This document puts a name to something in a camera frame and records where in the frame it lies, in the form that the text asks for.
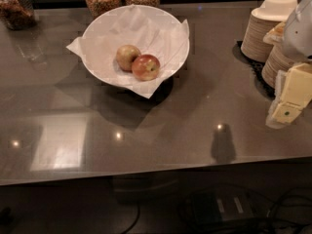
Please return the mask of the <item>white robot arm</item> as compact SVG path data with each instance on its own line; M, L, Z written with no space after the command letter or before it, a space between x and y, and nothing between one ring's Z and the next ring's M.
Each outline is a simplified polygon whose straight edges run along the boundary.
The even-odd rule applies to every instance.
M266 33L263 40L281 48L293 61L288 71L279 70L275 99L266 125L281 129L290 125L312 100L312 0L301 0L285 22Z

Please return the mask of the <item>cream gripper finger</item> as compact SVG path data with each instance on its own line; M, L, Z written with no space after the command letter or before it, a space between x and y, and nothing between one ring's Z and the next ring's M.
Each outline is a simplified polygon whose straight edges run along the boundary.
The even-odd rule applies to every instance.
M312 100L312 65L298 63L287 71L273 118L284 125L293 122Z
M284 84L286 81L286 74L287 74L286 71L279 70L275 79L275 92L274 92L275 98L270 105L270 108L268 110L268 115L265 121L266 126L271 129L282 129L285 127L284 124L277 122L273 118L273 112L275 111L279 103L280 96L282 94Z

